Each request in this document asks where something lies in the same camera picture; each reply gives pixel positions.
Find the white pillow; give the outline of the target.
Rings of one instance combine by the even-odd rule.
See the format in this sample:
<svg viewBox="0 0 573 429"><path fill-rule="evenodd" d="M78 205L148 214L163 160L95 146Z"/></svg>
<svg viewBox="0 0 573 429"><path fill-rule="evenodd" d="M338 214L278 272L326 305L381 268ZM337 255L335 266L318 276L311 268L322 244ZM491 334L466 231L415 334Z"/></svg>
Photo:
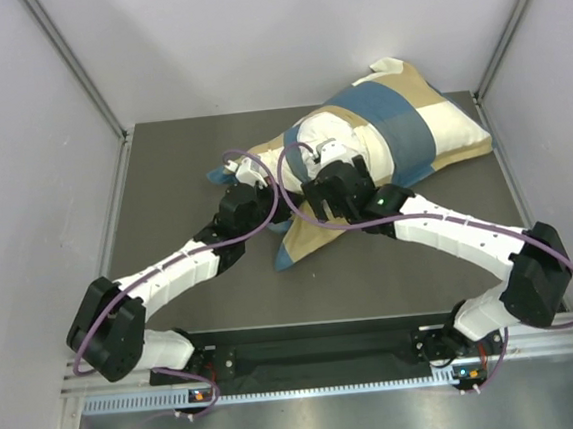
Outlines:
<svg viewBox="0 0 573 429"><path fill-rule="evenodd" d="M384 184L393 177L395 164L387 142L377 128L369 123L352 127L349 122L331 112L316 112L285 131L280 146L302 142L312 149L329 139L345 146L352 157L361 155L370 176L377 184ZM301 192L301 184L318 173L319 167L304 149L295 148L286 152L282 165L282 178L287 190Z"/></svg>

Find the checkered blue beige white pillowcase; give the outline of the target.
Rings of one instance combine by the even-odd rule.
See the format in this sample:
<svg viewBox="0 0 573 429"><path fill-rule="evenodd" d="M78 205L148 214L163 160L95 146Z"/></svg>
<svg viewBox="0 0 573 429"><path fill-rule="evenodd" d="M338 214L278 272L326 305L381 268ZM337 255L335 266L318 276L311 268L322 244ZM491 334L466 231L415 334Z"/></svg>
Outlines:
<svg viewBox="0 0 573 429"><path fill-rule="evenodd" d="M490 133L430 85L409 62L396 58L378 60L368 76L352 82L294 125L323 111L341 117L352 127L369 123L382 134L395 169L390 181L374 182L378 186L392 183L411 188L446 166L493 149ZM249 150L270 172L281 175L286 152L295 149L297 142L282 148L285 131Z"/></svg>

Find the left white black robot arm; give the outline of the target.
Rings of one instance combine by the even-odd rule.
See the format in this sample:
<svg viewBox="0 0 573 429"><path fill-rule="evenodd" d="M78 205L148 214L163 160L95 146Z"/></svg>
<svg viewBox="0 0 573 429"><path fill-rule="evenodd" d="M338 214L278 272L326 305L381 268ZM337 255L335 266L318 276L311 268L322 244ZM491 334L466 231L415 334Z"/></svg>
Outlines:
<svg viewBox="0 0 573 429"><path fill-rule="evenodd" d="M275 183L234 184L213 220L182 248L134 275L95 279L66 336L77 362L109 382L139 370L171 369L183 379L202 375L206 356L182 330L150 330L153 314L179 295L216 278L245 254L246 242L289 213Z"/></svg>

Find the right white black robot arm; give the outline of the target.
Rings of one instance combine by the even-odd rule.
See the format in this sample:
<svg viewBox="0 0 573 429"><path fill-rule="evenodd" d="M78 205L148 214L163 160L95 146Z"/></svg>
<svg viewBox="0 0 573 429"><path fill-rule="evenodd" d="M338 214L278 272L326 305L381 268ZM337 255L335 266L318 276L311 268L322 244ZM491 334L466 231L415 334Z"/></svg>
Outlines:
<svg viewBox="0 0 573 429"><path fill-rule="evenodd" d="M447 350L465 356L481 339L505 327L553 325L572 271L558 259L565 248L552 226L539 222L528 230L493 228L408 188L376 186L359 156L350 163L330 163L302 191L318 221L345 219L366 233L454 255L498 278L492 289L453 307L439 336Z"/></svg>

